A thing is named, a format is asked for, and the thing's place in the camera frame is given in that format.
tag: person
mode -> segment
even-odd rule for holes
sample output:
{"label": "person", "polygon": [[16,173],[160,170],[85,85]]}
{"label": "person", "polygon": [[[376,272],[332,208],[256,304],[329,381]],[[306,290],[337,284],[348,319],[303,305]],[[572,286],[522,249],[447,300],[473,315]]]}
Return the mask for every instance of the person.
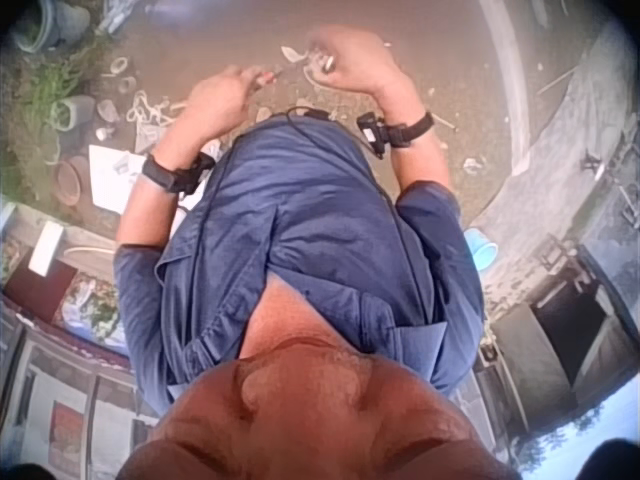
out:
{"label": "person", "polygon": [[[388,125],[425,117],[375,34],[311,40],[335,62],[318,82],[371,95]],[[246,120],[260,74],[198,84],[153,161],[189,169]],[[446,399],[483,300],[440,142],[429,129],[391,157],[395,205],[344,129],[276,115],[236,139],[170,241],[177,195],[137,180],[115,274],[139,388],[166,415],[120,478],[514,478]]]}

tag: ground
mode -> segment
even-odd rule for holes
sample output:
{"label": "ground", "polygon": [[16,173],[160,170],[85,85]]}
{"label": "ground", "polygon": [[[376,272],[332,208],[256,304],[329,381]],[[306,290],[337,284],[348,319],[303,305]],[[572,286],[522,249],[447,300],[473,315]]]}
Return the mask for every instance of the ground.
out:
{"label": "ground", "polygon": [[[94,26],[101,19],[99,0],[70,0],[69,3],[89,8]],[[566,3],[570,16],[555,12],[556,25],[551,31],[545,31],[535,23],[528,2],[507,2],[523,52],[534,139],[557,108],[566,84],[554,87],[543,98],[532,92],[574,66],[595,31],[590,11],[580,7],[582,2],[567,0]],[[114,80],[101,75],[118,56],[130,59],[128,74],[136,77],[137,88],[146,90],[152,103],[163,97],[175,102],[184,100],[196,82],[227,64],[284,66],[281,45],[304,51],[305,36],[313,25],[339,21],[369,28],[382,36],[415,80],[425,104],[458,127],[457,133],[443,124],[436,128],[448,154],[463,224],[469,224],[486,207],[510,175],[506,99],[495,47],[478,2],[397,0],[391,5],[375,0],[366,2],[366,8],[362,2],[337,0],[313,3],[158,0],[148,9],[146,5],[147,2],[139,3],[115,38],[107,40],[101,58],[86,72],[85,91],[98,100],[113,99],[121,114],[130,108],[131,94],[118,94]],[[10,46],[3,47],[3,116],[8,121],[3,122],[2,138],[11,148],[8,152],[3,148],[3,162],[11,165],[9,171],[15,171],[16,167],[21,171],[23,186],[27,187],[22,189],[23,193],[26,190],[23,196],[29,203],[112,237],[117,216],[86,204],[79,209],[68,209],[56,203],[51,195],[51,168],[42,165],[38,154],[33,152],[33,145],[25,151],[24,145],[34,142],[29,142],[23,128],[16,127],[20,95],[24,96],[25,85],[33,75],[30,65],[58,61],[68,55],[69,52],[53,52],[27,56]],[[255,119],[260,106],[282,111],[299,99],[335,112],[337,119],[354,132],[355,118],[374,109],[368,98],[319,90],[298,75],[284,78],[256,94],[250,118]],[[84,142],[68,153],[86,155],[89,143],[99,143],[93,136],[98,126],[101,124],[96,120],[83,132]],[[115,138],[105,144],[132,149],[133,131],[133,124],[121,122]],[[484,168],[470,175],[463,169],[467,158],[477,159]],[[398,186],[388,158],[382,161],[371,158],[370,162],[378,181],[396,197]],[[8,177],[3,183],[13,186],[18,178]],[[5,192],[15,196],[6,186]]]}

